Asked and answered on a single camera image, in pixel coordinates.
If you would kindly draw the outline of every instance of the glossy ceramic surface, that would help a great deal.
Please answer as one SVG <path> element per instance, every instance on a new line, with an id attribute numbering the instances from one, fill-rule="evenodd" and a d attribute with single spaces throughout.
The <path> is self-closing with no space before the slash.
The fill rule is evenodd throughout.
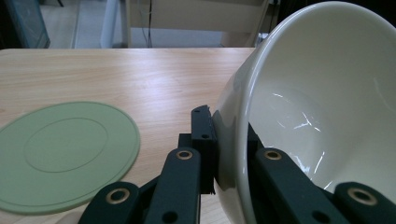
<path id="1" fill-rule="evenodd" d="M 328 2 L 294 13 L 225 87 L 214 113 L 218 190 L 235 223 L 255 223 L 250 122 L 318 186 L 358 181 L 396 202 L 396 30 L 373 12 Z"/>

